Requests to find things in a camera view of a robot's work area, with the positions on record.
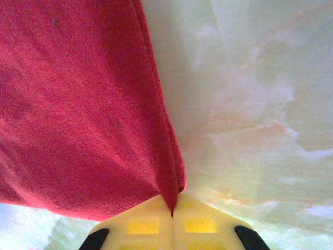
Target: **white surface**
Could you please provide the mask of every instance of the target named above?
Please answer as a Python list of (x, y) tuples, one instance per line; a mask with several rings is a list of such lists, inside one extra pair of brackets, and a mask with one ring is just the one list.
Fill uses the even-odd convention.
[(187, 193), (333, 249), (333, 2), (143, 0)]

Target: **white marble surface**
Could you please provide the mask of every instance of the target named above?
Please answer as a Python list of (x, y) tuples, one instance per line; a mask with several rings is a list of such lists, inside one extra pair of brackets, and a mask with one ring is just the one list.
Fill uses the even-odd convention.
[(333, 249), (333, 2), (143, 0), (187, 193)]

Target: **microfiber cloth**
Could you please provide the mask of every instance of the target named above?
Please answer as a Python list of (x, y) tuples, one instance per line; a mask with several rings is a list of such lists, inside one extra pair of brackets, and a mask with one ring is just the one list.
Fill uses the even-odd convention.
[(108, 219), (185, 188), (139, 0), (0, 9), (0, 202)]

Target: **yellow plastic part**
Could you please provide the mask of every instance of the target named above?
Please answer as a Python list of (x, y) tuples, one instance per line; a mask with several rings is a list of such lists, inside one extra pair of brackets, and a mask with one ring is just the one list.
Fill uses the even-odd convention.
[(110, 230), (101, 250), (244, 250), (235, 226), (250, 225), (180, 194), (173, 218), (161, 195), (96, 225)]

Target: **red towel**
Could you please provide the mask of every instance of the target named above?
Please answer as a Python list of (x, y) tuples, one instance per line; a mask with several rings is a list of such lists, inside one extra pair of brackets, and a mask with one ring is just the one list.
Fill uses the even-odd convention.
[(0, 20), (0, 202), (173, 210), (184, 166), (139, 0), (4, 0)]

